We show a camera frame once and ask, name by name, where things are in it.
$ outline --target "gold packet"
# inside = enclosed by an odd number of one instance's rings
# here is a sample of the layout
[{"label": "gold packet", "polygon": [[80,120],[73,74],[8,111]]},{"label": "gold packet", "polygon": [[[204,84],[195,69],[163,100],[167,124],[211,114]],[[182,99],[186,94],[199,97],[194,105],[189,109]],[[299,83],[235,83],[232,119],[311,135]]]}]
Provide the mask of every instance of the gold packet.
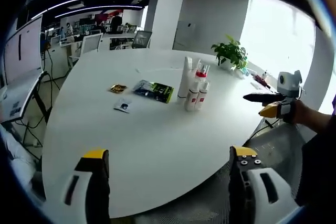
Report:
[{"label": "gold packet", "polygon": [[122,93],[125,89],[127,88],[127,86],[124,85],[120,85],[120,84],[115,84],[112,87],[110,87],[110,91],[116,94],[120,94]]}]

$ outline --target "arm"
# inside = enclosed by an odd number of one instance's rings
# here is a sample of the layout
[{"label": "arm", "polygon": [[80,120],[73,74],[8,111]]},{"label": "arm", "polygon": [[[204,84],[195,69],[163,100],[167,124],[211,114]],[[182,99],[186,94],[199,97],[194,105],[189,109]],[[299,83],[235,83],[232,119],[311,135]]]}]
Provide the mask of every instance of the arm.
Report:
[{"label": "arm", "polygon": [[328,126],[331,115],[322,114],[313,110],[300,100],[296,101],[296,112],[293,123],[302,124],[316,133],[321,133]]}]

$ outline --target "window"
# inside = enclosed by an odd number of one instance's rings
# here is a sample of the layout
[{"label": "window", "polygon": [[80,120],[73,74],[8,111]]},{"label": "window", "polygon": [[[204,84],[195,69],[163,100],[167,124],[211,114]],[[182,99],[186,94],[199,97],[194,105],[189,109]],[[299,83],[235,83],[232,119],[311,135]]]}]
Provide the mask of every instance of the window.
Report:
[{"label": "window", "polygon": [[274,78],[299,69],[304,82],[314,52],[314,20],[280,0],[250,0],[240,43],[248,61]]},{"label": "window", "polygon": [[143,13],[142,13],[142,17],[141,17],[141,25],[140,25],[140,27],[142,28],[142,30],[145,29],[147,11],[148,11],[148,6],[145,6],[145,8],[143,9]]}]

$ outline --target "white wall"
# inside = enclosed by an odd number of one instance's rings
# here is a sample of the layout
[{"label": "white wall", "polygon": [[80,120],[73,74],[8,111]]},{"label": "white wall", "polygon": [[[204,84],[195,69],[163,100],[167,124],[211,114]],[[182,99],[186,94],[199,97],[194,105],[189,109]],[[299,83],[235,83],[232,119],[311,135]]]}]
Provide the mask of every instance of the white wall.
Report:
[{"label": "white wall", "polygon": [[80,14],[75,14],[75,15],[72,15],[72,16],[68,16],[68,17],[65,17],[65,18],[61,18],[60,20],[60,26],[61,27],[64,27],[66,29],[66,24],[67,23],[70,23],[70,25],[74,25],[75,22],[79,21],[81,18],[88,18],[89,15],[91,14],[100,14],[101,13],[101,10],[98,10],[98,11],[95,11],[95,12],[87,12],[87,13],[80,13]]},{"label": "white wall", "polygon": [[179,20],[194,23],[189,50],[214,55],[211,45],[228,42],[225,34],[240,40],[248,0],[183,0]]},{"label": "white wall", "polygon": [[122,14],[122,23],[131,25],[141,25],[142,10],[124,10]]},{"label": "white wall", "polygon": [[6,40],[9,39],[16,32],[16,26],[17,26],[17,18],[14,20],[12,26],[10,27]]},{"label": "white wall", "polygon": [[153,32],[150,48],[173,49],[182,1],[150,0],[145,24],[145,30]]},{"label": "white wall", "polygon": [[140,27],[145,28],[146,17],[147,17],[148,6],[145,6],[144,9],[141,10],[141,24]]},{"label": "white wall", "polygon": [[[308,107],[319,110],[329,87],[334,65],[334,50],[330,39],[323,31],[316,28],[315,48],[311,67],[303,86],[306,95],[301,100]],[[315,132],[300,125],[299,132],[305,141],[311,140]]]}]

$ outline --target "snack package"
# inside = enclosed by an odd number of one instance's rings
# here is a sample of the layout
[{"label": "snack package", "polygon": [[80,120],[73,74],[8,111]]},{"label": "snack package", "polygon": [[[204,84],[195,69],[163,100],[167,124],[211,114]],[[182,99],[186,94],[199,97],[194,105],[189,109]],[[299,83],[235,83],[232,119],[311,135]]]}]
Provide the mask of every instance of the snack package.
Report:
[{"label": "snack package", "polygon": [[173,87],[145,80],[139,81],[133,88],[135,94],[143,95],[164,103],[169,103],[173,91]]},{"label": "snack package", "polygon": [[116,94],[120,94],[122,93],[127,87],[124,85],[120,85],[120,84],[115,84],[112,87],[110,87],[109,91],[116,93]]},{"label": "snack package", "polygon": [[115,104],[114,109],[120,110],[125,113],[130,113],[130,104],[132,103],[129,99],[120,98]]}]

